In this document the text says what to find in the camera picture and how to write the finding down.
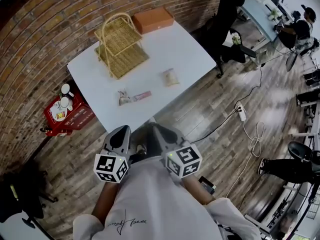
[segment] black pants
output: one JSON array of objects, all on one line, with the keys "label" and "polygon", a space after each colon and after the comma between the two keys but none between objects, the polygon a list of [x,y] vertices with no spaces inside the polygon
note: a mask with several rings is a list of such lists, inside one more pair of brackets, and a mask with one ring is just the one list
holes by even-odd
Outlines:
[{"label": "black pants", "polygon": [[301,94],[298,94],[296,98],[301,102],[315,102],[319,100],[320,89],[316,89],[313,91],[307,91]]},{"label": "black pants", "polygon": [[275,175],[286,182],[301,184],[313,183],[312,167],[310,162],[301,162],[296,159],[268,160],[262,170]]},{"label": "black pants", "polygon": [[137,153],[137,154],[131,155],[129,158],[129,160],[131,160],[131,164],[140,162],[148,158],[160,156],[162,153],[162,150],[157,143],[157,138],[154,135],[154,132],[152,131],[152,124],[148,124],[145,127],[146,127],[146,135],[143,143],[146,146],[146,154]]}]

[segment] white t-shirt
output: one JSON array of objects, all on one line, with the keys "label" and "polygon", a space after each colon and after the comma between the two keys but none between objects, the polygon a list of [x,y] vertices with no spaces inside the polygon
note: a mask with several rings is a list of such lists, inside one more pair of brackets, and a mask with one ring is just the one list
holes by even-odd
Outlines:
[{"label": "white t-shirt", "polygon": [[135,163],[115,198],[104,226],[93,215],[73,222],[74,240],[222,240],[216,222],[242,240],[260,240],[256,226],[227,198],[202,206],[152,157]]}]

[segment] chair leg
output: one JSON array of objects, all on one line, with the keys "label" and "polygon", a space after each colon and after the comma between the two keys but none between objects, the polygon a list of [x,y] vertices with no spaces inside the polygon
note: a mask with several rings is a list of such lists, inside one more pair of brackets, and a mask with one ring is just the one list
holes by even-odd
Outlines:
[{"label": "chair leg", "polygon": [[41,197],[41,198],[43,198],[43,199],[45,199],[45,200],[48,200],[48,201],[51,202],[51,203],[58,202],[58,198],[55,197],[54,199],[51,199],[51,198],[48,197],[46,194],[41,193],[41,192],[39,192],[39,197]]},{"label": "chair leg", "polygon": [[216,64],[218,65],[218,68],[220,70],[220,73],[216,75],[217,78],[221,78],[224,74],[224,70],[222,69],[222,64],[221,64],[221,60],[217,59]]},{"label": "chair leg", "polygon": [[33,229],[36,228],[36,226],[32,223],[32,219],[30,217],[28,219],[22,218],[22,221],[30,228],[33,228]]}]

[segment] wicker basket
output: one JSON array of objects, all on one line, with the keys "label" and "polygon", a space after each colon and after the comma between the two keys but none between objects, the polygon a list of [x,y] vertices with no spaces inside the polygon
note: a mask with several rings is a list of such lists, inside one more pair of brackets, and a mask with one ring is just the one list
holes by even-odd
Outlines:
[{"label": "wicker basket", "polygon": [[110,17],[95,35],[99,39],[99,46],[95,49],[98,58],[117,79],[149,58],[140,44],[142,36],[126,13]]}]

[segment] brick wall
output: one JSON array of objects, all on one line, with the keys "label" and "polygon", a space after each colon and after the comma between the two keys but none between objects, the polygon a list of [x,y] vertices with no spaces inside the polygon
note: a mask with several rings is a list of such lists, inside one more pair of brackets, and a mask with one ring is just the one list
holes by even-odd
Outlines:
[{"label": "brick wall", "polygon": [[97,41],[94,30],[109,16],[166,6],[191,31],[219,5],[219,0],[4,1],[18,8],[7,10],[12,15],[2,10],[7,22],[0,31],[0,174],[24,163],[45,138],[39,131],[46,122],[43,109],[71,78],[66,64]]}]

